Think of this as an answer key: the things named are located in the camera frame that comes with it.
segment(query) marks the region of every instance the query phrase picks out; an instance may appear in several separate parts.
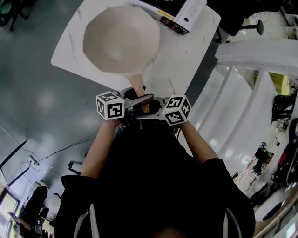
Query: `shelf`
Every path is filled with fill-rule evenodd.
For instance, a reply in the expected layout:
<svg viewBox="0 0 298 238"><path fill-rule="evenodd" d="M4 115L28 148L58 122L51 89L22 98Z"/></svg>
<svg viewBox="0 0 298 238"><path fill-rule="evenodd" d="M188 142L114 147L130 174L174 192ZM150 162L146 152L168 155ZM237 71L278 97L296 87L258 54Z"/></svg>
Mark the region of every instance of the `shelf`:
<svg viewBox="0 0 298 238"><path fill-rule="evenodd" d="M271 126L276 95L269 73L260 71L240 119L218 152L229 171L241 172L264 141Z"/></svg>
<svg viewBox="0 0 298 238"><path fill-rule="evenodd" d="M298 42L257 39L221 44L215 57L219 66L237 65L256 70L298 75Z"/></svg>
<svg viewBox="0 0 298 238"><path fill-rule="evenodd" d="M285 14L285 17L291 25L295 24L295 21L294 21L295 17L298 19L298 15L294 15L294 14Z"/></svg>
<svg viewBox="0 0 298 238"><path fill-rule="evenodd" d="M245 79L231 67L198 129L198 132L216 153L232 133L251 92L252 89Z"/></svg>
<svg viewBox="0 0 298 238"><path fill-rule="evenodd" d="M213 69L204 89L193 105L189 121L198 129L206 117L214 99L216 98L221 85L223 84L224 76L222 76L216 69Z"/></svg>

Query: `cable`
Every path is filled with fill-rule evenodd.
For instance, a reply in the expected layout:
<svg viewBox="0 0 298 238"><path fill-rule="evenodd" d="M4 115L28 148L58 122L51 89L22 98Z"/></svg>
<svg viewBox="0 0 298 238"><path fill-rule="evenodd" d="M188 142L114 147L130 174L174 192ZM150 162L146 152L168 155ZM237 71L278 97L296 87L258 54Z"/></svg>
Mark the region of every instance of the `cable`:
<svg viewBox="0 0 298 238"><path fill-rule="evenodd" d="M51 173L53 173L54 175L56 175L56 176L58 176L59 178L61 178L61 175L55 173L55 172L52 171L52 170L45 170L45 169L43 169L43 170L38 170L38 169L33 168L32 165L30 164L29 160L28 160L28 157L26 157L26 159L27 159L27 162L24 162L24 163L25 163L25 164L29 164L29 166L30 166L32 169L34 169L35 171L37 171L37 172L43 172L43 171L51 172Z"/></svg>
<svg viewBox="0 0 298 238"><path fill-rule="evenodd" d="M18 144L18 145L20 145L20 143L12 136L12 134L11 133L9 133L6 129L5 129L5 127L0 123L0 126L3 128L3 130ZM66 147L66 148L64 148L64 149L61 149L61 150L58 150L58 151L56 151L56 152L54 152L54 153L52 153L52 154L50 154L49 156L46 156L45 158L43 158L43 159L39 159L39 157L38 157L38 155L37 154L35 154L34 152L32 152L32 151L30 151L30 150L25 150L23 147L22 147L22 149L24 150L24 151L26 151L26 152L29 152L29 153L32 153L32 154L34 154L36 157L37 157L37 162L40 162L40 161L42 161L42 160L45 160L45 159L47 159L47 158L49 158L49 157L51 157L52 155L54 155L54 154L56 154L56 153L58 153L58 152L61 152L61 151L64 151L64 150L66 150L66 149L68 149L68 148L70 148L70 147L72 147L72 146L75 146L75 145L79 145L79 144L82 144L82 143L85 143L85 142L87 142L87 141L91 141L91 140L93 140L93 139L95 139L95 137L93 137L93 138L91 138L91 139L88 139L88 140L85 140L85 141L82 141L82 142L78 142L78 143L74 143L74 144L71 144L70 146L68 146L68 147ZM56 176L58 176L58 177L60 177L61 178L61 175L59 175L59 174L57 174L57 173L55 173L55 172L53 172L53 171L51 171L51 170L38 170L38 169L35 169L35 168L33 168L31 165L30 165L30 163L29 163L29 161L28 161L28 158L27 158L27 162L21 162L20 163L20 170L22 171L22 168L21 168L21 164L28 164L32 169L34 169L35 171L37 171L37 172L51 172L51 173L53 173L54 175L56 175Z"/></svg>
<svg viewBox="0 0 298 238"><path fill-rule="evenodd" d="M24 175L25 178L28 180L28 182L31 183L30 180L26 177L26 175L25 175L25 174L23 174L23 175Z"/></svg>
<svg viewBox="0 0 298 238"><path fill-rule="evenodd" d="M4 131L5 131L5 132L6 132L12 139L14 139L14 141L15 141L18 145L20 145L20 143L15 139L15 137L13 137L12 134L9 133L1 123L0 123L0 126L3 128L3 130L4 130ZM35 154L34 152L29 151L29 150L25 150L23 147L22 147L22 149L23 149L23 151L32 153L33 155L35 155L35 156L38 158L37 154Z"/></svg>
<svg viewBox="0 0 298 238"><path fill-rule="evenodd" d="M266 21L263 21L263 23L269 21L269 19L270 19L270 12L269 12L269 17L268 17L268 19L267 19Z"/></svg>
<svg viewBox="0 0 298 238"><path fill-rule="evenodd" d="M88 140L85 140L85 141L82 141L82 142L78 142L78 143L75 143L75 144L71 144L70 146L68 146L68 147L66 147L66 148L64 148L64 149L58 150L58 151L54 152L53 154L50 154L49 156L46 156L45 158L38 160L38 162L39 162L39 161L42 161L42 160L45 160L45 159L51 157L52 155L54 155L54 154L56 154L56 153L58 153L58 152L64 151L64 150L66 150L66 149L68 149L68 148L70 148L70 147L72 147L72 146L75 146L75 145L78 145L78 144L82 144L82 143L84 143L84 142L87 142L87 141L90 141L90 140L93 140L93 139L95 139L95 137L93 137L93 138L91 138L91 139L88 139Z"/></svg>

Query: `black shirt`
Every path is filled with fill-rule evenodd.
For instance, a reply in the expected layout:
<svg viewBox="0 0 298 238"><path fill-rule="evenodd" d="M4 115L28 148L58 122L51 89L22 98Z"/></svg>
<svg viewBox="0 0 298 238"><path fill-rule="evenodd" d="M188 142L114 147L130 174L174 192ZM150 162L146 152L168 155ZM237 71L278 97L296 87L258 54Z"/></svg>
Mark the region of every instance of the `black shirt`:
<svg viewBox="0 0 298 238"><path fill-rule="evenodd" d="M61 178L65 191L55 237L73 237L78 218L94 203L101 238L150 238L172 227L189 238L222 237L225 208L242 237L255 228L250 200L237 188L221 159L200 164L163 130L124 131L112 143L99 178ZM238 237L229 217L229 237ZM85 219L79 237L92 237Z"/></svg>

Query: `marble tabletop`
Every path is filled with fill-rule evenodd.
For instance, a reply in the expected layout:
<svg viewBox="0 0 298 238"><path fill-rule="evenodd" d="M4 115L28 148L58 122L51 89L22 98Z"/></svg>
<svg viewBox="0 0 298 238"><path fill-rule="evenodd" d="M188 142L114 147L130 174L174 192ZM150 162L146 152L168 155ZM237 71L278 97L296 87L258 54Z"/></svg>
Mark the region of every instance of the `marble tabletop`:
<svg viewBox="0 0 298 238"><path fill-rule="evenodd" d="M118 91L130 87L126 78L100 71L83 53L87 24L100 12L118 5L123 5L121 0L84 0L58 42L52 65ZM157 22L161 29L160 47L143 74L146 93L157 97L185 94L211 43L220 16L204 6L193 29L185 36Z"/></svg>

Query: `white pan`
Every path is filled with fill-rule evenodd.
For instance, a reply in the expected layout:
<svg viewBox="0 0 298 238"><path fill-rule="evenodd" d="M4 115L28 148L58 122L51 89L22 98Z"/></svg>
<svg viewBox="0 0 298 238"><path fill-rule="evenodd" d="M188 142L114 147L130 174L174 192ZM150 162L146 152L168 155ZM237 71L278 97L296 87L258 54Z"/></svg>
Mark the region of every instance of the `white pan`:
<svg viewBox="0 0 298 238"><path fill-rule="evenodd" d="M142 74L158 52L159 39L158 24L141 8L110 7L87 25L83 51L101 71L127 78L140 97Z"/></svg>

